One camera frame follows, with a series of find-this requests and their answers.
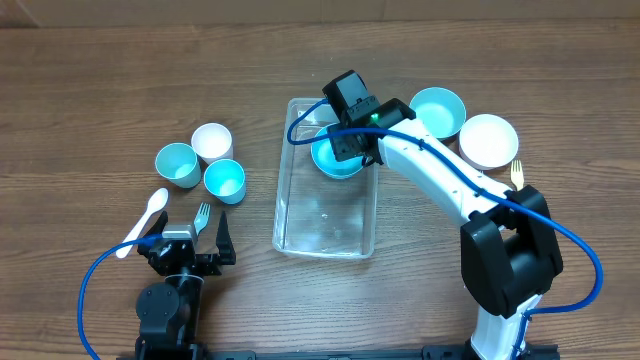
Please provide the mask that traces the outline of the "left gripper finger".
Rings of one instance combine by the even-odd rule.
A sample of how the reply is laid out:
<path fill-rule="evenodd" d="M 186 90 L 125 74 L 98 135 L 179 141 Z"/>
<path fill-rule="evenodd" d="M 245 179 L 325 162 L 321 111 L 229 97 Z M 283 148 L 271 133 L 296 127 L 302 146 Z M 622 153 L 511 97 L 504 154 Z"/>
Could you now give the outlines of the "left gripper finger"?
<path fill-rule="evenodd" d="M 218 258 L 221 265 L 235 265 L 236 264 L 236 252 L 232 243 L 227 215 L 223 211 L 221 213 L 218 229 L 216 233 L 216 247 L 218 249 Z"/>
<path fill-rule="evenodd" d="M 155 223 L 142 237 L 142 242 L 137 245 L 138 250 L 149 250 L 162 237 L 162 232 L 168 223 L 168 213 L 163 210 Z"/>

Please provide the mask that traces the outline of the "teal bowl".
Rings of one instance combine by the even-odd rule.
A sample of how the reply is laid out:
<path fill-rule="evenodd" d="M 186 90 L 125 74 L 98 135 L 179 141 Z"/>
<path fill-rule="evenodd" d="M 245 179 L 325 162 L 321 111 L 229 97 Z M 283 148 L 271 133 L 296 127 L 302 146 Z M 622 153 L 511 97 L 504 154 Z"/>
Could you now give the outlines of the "teal bowl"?
<path fill-rule="evenodd" d="M 362 158 L 337 161 L 329 139 L 311 144 L 311 157 L 316 167 L 334 179 L 347 179 L 363 169 Z"/>
<path fill-rule="evenodd" d="M 427 130 L 439 140 L 454 137 L 467 119 L 466 106 L 453 91 L 430 87 L 416 93 L 410 101 Z"/>

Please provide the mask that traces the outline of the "blue cup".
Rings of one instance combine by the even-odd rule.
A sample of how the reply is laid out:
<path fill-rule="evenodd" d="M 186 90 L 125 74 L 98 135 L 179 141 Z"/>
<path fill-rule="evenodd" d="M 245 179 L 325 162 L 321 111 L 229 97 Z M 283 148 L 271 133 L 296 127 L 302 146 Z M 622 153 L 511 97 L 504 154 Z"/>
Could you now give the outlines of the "blue cup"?
<path fill-rule="evenodd" d="M 240 163 L 220 159 L 205 170 L 203 182 L 206 190 L 225 204 L 240 203 L 246 195 L 246 174 Z"/>

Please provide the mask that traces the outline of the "white pink bowl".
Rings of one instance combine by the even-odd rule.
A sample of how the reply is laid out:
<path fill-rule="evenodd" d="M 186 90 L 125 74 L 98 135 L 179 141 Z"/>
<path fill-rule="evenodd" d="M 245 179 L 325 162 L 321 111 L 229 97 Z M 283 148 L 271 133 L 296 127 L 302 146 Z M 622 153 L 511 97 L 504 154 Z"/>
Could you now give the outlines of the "white pink bowl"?
<path fill-rule="evenodd" d="M 461 157 L 479 170 L 503 167 L 515 159 L 519 138 L 514 127 L 493 114 L 471 117 L 458 136 Z"/>

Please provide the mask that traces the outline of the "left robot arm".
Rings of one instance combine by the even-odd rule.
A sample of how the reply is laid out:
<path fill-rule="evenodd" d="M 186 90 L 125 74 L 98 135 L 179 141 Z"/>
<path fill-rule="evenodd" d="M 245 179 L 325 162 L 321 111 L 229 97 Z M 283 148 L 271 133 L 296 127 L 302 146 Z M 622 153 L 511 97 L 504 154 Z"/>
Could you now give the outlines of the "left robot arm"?
<path fill-rule="evenodd" d="M 227 216 L 219 218 L 215 253 L 198 254 L 198 235 L 192 224 L 170 225 L 162 212 L 147 231 L 155 240 L 140 245 L 138 253 L 164 278 L 143 289 L 136 301 L 140 320 L 135 344 L 137 359 L 192 359 L 208 357 L 207 346 L 196 341 L 204 278 L 219 276 L 236 263 Z"/>

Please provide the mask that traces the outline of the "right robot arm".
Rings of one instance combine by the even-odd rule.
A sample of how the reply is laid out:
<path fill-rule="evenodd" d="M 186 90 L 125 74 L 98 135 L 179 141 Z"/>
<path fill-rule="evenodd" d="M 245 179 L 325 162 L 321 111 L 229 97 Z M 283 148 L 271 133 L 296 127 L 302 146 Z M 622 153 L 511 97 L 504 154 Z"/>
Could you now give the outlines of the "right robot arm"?
<path fill-rule="evenodd" d="M 466 359 L 556 359 L 532 346 L 527 322 L 563 270 L 555 224 L 542 194 L 513 191 L 435 139 L 402 101 L 364 93 L 325 96 L 338 117 L 328 130 L 337 160 L 358 155 L 416 184 L 460 227 L 461 273 L 479 305 Z"/>

